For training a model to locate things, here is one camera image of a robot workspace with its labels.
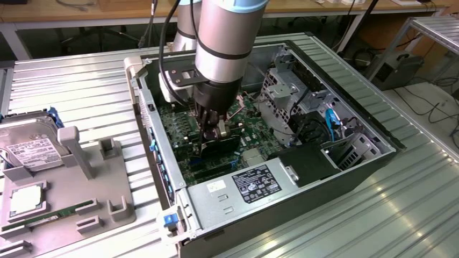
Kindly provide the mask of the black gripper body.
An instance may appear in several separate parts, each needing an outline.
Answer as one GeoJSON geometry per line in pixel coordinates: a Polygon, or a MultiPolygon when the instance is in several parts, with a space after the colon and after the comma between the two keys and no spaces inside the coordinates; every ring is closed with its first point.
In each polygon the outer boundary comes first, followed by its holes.
{"type": "Polygon", "coordinates": [[[215,81],[197,83],[193,88],[193,100],[197,110],[215,111],[219,115],[224,115],[234,105],[240,87],[240,78],[227,83],[215,81]]]}

